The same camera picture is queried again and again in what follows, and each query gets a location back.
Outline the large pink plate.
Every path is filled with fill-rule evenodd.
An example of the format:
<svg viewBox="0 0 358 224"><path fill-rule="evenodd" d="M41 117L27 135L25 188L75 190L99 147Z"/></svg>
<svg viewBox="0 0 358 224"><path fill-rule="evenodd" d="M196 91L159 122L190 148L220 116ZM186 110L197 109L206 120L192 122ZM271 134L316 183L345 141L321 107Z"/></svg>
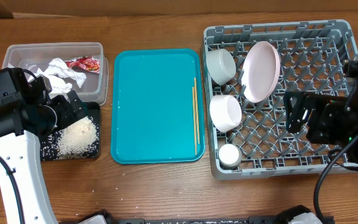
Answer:
<svg viewBox="0 0 358 224"><path fill-rule="evenodd" d="M280 57L277 49L266 41L256 43L246 55L241 84L244 96L252 103L267 99L277 86Z"/></svg>

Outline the pink bowl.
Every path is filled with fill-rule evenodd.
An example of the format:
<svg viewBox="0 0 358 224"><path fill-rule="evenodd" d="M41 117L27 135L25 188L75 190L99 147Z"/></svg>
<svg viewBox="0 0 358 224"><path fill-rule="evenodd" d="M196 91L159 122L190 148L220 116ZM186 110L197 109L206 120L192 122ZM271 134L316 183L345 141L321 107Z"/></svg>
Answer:
<svg viewBox="0 0 358 224"><path fill-rule="evenodd" d="M211 120L218 131L226 133L241 123L242 110L232 95L215 95L209 104Z"/></svg>

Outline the white paper cup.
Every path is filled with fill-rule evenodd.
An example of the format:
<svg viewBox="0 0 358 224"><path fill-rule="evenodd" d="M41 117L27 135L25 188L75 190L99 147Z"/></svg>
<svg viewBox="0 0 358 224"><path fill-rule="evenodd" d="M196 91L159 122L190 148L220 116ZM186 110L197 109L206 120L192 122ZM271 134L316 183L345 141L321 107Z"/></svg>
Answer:
<svg viewBox="0 0 358 224"><path fill-rule="evenodd" d="M218 151L218 159L223 169L235 169L241 163L242 153L234 144L225 144Z"/></svg>

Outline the grey bowl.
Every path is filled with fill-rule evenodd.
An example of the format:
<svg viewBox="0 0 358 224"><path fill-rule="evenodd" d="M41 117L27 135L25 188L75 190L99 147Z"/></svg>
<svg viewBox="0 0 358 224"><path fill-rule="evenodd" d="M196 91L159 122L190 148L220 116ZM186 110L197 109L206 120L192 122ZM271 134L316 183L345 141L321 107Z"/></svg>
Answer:
<svg viewBox="0 0 358 224"><path fill-rule="evenodd" d="M206 65L211 78L223 85L234 78L236 64L234 58L226 49L212 50L206 53Z"/></svg>

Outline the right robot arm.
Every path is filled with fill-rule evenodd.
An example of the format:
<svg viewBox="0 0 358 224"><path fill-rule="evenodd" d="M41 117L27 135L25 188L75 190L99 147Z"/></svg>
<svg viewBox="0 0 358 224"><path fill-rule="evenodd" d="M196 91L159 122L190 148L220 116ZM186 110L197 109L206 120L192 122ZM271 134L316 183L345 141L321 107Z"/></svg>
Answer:
<svg viewBox="0 0 358 224"><path fill-rule="evenodd" d="M303 125L307 125L309 142L337 145L338 149L328 153L328 164L315 185L314 209L302 205L293 207L278 214L275 223L334 223L332 217L323 216L319 207L323 181L344 154L353 163L348 170L358 171L358 60L345 60L342 70L345 77L352 80L347 97L305 91L286 91L283 96L289 133L298 133Z"/></svg>

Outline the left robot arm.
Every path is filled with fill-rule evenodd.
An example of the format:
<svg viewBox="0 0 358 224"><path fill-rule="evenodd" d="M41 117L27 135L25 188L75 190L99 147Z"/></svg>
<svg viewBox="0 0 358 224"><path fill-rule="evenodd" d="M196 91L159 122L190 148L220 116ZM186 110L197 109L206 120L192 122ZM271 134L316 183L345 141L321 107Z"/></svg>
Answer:
<svg viewBox="0 0 358 224"><path fill-rule="evenodd" d="M49 96L49 80L0 70L0 191L8 223L56 223L40 164L40 143L88 115L75 91Z"/></svg>

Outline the grey dishwasher rack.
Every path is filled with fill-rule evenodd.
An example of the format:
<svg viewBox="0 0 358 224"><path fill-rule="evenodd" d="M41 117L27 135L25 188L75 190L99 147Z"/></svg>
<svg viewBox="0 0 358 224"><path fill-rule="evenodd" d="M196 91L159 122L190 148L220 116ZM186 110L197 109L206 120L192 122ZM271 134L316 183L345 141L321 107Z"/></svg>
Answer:
<svg viewBox="0 0 358 224"><path fill-rule="evenodd" d="M280 57L280 76L274 92L264 101L250 102L241 84L242 66L249 50L258 42L272 44ZM204 73L206 99L232 95L240 104L242 119L236 128L222 133L208 122L211 173L219 180L267 178L278 175L320 173L328 163L332 145L312 144L307 127L292 134L285 129L283 95L286 91L307 91L347 96L351 90L344 79L342 63L358 59L350 24L342 19L210 26L203 33L203 52L226 49L233 56L237 72L218 85ZM234 144L242 153L235 169L223 169L218 151Z"/></svg>

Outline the crumpled white tissue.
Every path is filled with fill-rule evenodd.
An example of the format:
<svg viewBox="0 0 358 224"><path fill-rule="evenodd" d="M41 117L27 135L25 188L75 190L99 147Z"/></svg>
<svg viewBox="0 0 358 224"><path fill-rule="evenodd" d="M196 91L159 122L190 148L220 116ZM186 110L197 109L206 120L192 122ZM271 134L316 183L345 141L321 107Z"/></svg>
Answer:
<svg viewBox="0 0 358 224"><path fill-rule="evenodd" d="M73 85L64 80L69 78L76 82L81 88L86 81L86 75L83 72L76 72L72 67L77 65L79 60L63 61L60 58L54 58L45 70L41 70L37 65L30 65L30 70L36 77L43 76L47 78L52 87L51 93L63 94L72 90Z"/></svg>

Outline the clear plastic bin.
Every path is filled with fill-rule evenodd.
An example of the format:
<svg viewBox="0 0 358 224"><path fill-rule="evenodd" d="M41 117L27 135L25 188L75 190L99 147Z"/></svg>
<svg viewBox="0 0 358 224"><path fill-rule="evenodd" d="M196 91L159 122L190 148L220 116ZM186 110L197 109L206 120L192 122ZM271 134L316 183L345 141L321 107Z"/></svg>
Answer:
<svg viewBox="0 0 358 224"><path fill-rule="evenodd" d="M2 68L19 67L35 73L38 69L47 69L49 63L55 59L70 60L78 57L95 56L100 59L99 73L87 72L75 67L77 72L83 72L86 80L82 87L71 78L66 78L66 83L73 85L80 100L84 102L94 101L104 105L107 99L109 85L109 64L104 56L103 46L99 42L59 42L42 44L18 44L8 47Z"/></svg>

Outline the red snack wrapper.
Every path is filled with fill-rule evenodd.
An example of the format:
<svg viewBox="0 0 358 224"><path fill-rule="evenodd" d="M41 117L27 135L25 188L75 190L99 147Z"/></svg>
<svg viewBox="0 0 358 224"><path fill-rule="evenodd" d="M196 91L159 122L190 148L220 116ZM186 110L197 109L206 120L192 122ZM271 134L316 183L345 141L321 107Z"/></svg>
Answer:
<svg viewBox="0 0 358 224"><path fill-rule="evenodd" d="M84 57L71 58L65 60L65 63L68 68L80 68L87 72L99 73L101 69L101 56L100 55L91 55Z"/></svg>

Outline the teal plastic tray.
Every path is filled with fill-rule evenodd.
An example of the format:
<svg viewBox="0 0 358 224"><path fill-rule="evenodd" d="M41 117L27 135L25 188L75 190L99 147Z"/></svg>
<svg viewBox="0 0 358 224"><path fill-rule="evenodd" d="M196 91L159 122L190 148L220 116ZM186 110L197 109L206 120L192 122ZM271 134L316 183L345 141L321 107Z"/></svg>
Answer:
<svg viewBox="0 0 358 224"><path fill-rule="evenodd" d="M200 143L195 155L192 87ZM128 50L114 61L111 156L120 164L194 162L205 152L200 58L191 49Z"/></svg>

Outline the right wooden chopstick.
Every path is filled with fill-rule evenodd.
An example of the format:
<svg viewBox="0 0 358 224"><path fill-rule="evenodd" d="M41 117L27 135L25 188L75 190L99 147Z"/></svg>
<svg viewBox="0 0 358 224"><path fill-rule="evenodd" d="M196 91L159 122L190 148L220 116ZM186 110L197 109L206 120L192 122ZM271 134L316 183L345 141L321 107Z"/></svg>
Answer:
<svg viewBox="0 0 358 224"><path fill-rule="evenodd" d="M195 119L196 119L196 134L197 143L200 143L200 126L199 126L199 113L198 113L198 95L197 95L197 80L194 77L194 100L195 100Z"/></svg>

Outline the wooden chopstick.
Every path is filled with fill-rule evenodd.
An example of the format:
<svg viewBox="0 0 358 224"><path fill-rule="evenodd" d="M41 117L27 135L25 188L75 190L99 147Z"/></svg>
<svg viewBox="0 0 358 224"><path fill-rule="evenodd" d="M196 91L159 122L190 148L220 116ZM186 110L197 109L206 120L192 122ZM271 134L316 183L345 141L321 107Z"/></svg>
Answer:
<svg viewBox="0 0 358 224"><path fill-rule="evenodd" d="M195 155L197 155L197 131L196 131L196 110L195 110L195 89L192 87L192 107L193 107L193 135Z"/></svg>
<svg viewBox="0 0 358 224"><path fill-rule="evenodd" d="M196 119L196 134L197 143L200 143L200 126L199 126L199 113L198 113L198 95L197 95L197 80L194 77L194 100L195 100L195 119Z"/></svg>

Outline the left wooden chopstick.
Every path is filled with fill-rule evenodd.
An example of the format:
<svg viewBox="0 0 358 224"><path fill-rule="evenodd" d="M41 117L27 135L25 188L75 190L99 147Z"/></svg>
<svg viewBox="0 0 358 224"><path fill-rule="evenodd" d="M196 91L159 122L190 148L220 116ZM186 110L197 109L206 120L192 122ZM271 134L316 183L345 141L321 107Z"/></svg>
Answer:
<svg viewBox="0 0 358 224"><path fill-rule="evenodd" d="M197 131L196 131L196 110L195 110L195 89L192 87L192 107L193 107L193 135L195 155L197 155Z"/></svg>

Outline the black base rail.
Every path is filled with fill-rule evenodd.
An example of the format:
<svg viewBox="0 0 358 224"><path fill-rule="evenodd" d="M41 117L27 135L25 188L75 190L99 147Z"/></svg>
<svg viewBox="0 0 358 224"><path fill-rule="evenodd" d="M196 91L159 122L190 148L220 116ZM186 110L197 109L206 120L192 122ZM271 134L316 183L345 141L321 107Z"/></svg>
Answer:
<svg viewBox="0 0 358 224"><path fill-rule="evenodd" d="M298 215L292 220L273 215L249 216L246 218L216 218L216 219L168 219L145 220L143 218L117 219L118 224L276 224L276 223L321 223L312 214Z"/></svg>

